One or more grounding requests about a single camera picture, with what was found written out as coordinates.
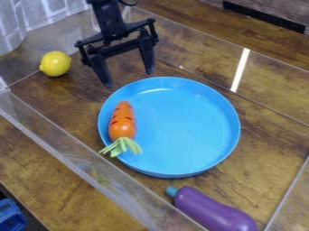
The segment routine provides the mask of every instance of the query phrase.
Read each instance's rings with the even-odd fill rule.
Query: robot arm
[[[106,66],[107,58],[139,48],[147,74],[155,70],[154,46],[158,43],[155,19],[124,23],[118,0],[87,0],[87,3],[92,5],[100,32],[85,40],[77,41],[75,46],[80,50],[81,63],[92,67],[106,87],[111,88],[112,78]],[[126,38],[132,32],[140,33],[136,39],[111,46],[112,41]],[[103,46],[93,47],[91,43],[95,42],[103,42]]]

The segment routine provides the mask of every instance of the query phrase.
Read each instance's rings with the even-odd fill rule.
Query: blue object
[[[25,225],[27,219],[13,200],[0,200],[0,230],[20,231]]]
[[[167,195],[171,197],[171,198],[175,198],[176,195],[178,195],[178,192],[179,192],[179,189],[175,188],[174,186],[168,186],[167,187]]]
[[[135,171],[159,178],[190,177],[219,164],[241,137],[241,122],[227,99],[205,84],[175,77],[130,83],[104,102],[98,127],[106,145],[116,104],[128,100],[136,117],[135,142],[143,154],[122,153]]]

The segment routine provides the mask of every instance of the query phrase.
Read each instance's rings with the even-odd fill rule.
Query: table surface
[[[118,160],[107,159],[167,201],[167,185],[190,185],[219,202],[246,211],[263,229],[308,156],[308,73],[253,51],[309,69],[308,37],[198,1],[142,1],[139,7],[241,45],[219,41],[183,27],[178,37],[179,27],[171,28],[167,26],[170,22],[163,21],[166,28],[175,31],[160,30],[160,34],[172,32],[178,46],[162,39],[166,46],[159,48],[160,60],[154,73],[154,76],[195,79],[227,97],[241,117],[241,142],[230,157],[214,169],[188,179],[150,178],[126,168]],[[31,74],[11,86],[12,93],[93,150],[100,150],[98,112],[110,94],[144,76],[139,54],[131,52],[110,59],[112,75],[126,76],[116,79],[112,89],[102,87],[92,71],[80,64],[79,54],[72,55],[72,68],[64,78],[51,79],[36,71],[40,54],[55,50],[61,39],[69,40],[72,36],[92,33],[87,23],[79,26],[77,35],[65,33],[67,28],[85,21],[89,21],[89,14],[81,13],[59,22],[57,27],[49,26],[47,31],[43,28],[32,32],[20,48],[0,57],[0,65],[7,67],[1,76],[9,84]],[[51,30],[63,37],[44,46],[45,32]],[[203,47],[191,45],[188,35],[203,40]],[[229,89],[242,47],[253,51],[235,94]],[[198,53],[201,49],[206,49],[207,53]],[[182,65],[187,71],[168,63]],[[146,230],[139,221],[3,117],[0,126],[0,181],[51,230]],[[306,205],[293,203],[293,209],[305,209]],[[305,216],[295,216],[290,221],[294,223],[293,230],[309,229]],[[285,226],[281,219],[270,229],[283,230]]]

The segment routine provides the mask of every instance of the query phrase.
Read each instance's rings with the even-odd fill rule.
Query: toy carrot
[[[122,101],[118,103],[108,126],[108,135],[114,142],[99,153],[111,152],[111,157],[115,157],[127,151],[127,146],[134,154],[142,153],[140,146],[132,141],[135,134],[134,109],[128,101]]]

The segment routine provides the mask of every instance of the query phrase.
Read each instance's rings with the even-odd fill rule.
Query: purple eggplant
[[[184,186],[167,187],[167,195],[174,198],[175,207],[211,231],[257,231],[253,218],[209,198],[196,189]]]

